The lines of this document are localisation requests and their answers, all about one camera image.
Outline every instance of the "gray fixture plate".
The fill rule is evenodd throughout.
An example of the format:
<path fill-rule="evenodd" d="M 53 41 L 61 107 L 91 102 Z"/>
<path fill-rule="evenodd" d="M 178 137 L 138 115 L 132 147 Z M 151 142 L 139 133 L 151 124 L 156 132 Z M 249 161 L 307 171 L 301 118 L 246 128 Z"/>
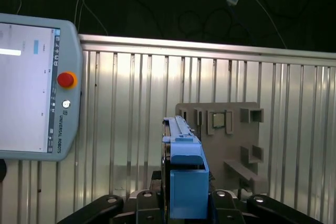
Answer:
<path fill-rule="evenodd" d="M 264 119 L 264 111 L 257 103 L 180 103 L 176 115 L 186 119 L 202 141 L 212 186 L 267 192 L 267 180 L 257 175 L 258 163 L 264 159 L 264 150 L 258 147 L 259 122 Z"/>

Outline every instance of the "bolt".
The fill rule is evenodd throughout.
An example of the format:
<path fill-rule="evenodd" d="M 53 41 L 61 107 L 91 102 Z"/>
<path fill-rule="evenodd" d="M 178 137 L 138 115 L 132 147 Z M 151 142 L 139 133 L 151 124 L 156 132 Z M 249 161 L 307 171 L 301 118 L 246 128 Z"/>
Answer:
<path fill-rule="evenodd" d="M 225 192 L 224 191 L 218 191 L 217 195 L 220 197 L 224 197 L 225 196 Z"/>
<path fill-rule="evenodd" d="M 259 203 L 263 203 L 263 202 L 264 202 L 264 199 L 261 198 L 261 197 L 258 197 L 258 196 L 254 197 L 254 200 L 255 200 L 256 202 L 259 202 Z"/>
<path fill-rule="evenodd" d="M 145 197 L 151 197 L 152 193 L 151 192 L 147 192 L 147 193 L 144 193 L 143 196 L 145 196 Z"/>
<path fill-rule="evenodd" d="M 108 203 L 114 203 L 114 202 L 116 202 L 116 201 L 117 201 L 116 198 L 109 198 L 109 199 L 107 200 Z"/>

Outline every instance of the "corrugated metal wall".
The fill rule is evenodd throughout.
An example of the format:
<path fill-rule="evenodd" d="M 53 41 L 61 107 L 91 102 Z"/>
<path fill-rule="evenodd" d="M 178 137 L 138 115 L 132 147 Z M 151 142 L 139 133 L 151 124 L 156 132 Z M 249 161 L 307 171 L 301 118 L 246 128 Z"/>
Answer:
<path fill-rule="evenodd" d="M 265 109 L 260 172 L 270 196 L 336 223 L 334 55 L 81 36 L 80 129 L 60 162 L 7 160 L 0 223 L 55 223 L 92 200 L 146 188 L 160 166 L 162 118 L 179 102 Z"/>

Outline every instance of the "red emergency stop button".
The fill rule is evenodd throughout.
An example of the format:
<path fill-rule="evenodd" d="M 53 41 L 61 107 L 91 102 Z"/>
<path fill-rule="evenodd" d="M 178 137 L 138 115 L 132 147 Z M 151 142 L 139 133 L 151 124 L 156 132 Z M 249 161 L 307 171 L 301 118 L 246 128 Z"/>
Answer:
<path fill-rule="evenodd" d="M 62 88 L 71 88 L 75 79 L 71 73 L 64 72 L 57 77 L 57 82 Z"/>

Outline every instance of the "dark background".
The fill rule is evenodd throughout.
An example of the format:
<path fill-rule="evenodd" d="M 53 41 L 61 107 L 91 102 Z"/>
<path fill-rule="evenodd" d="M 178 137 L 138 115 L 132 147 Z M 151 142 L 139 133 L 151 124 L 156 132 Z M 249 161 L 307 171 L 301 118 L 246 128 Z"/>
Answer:
<path fill-rule="evenodd" d="M 74 22 L 77 0 L 22 0 L 19 14 Z M 289 49 L 336 52 L 336 0 L 260 0 Z M 86 0 L 109 36 L 163 38 L 283 48 L 255 0 Z M 15 14 L 19 0 L 0 0 L 0 12 Z M 84 7 L 79 32 L 104 35 Z"/>

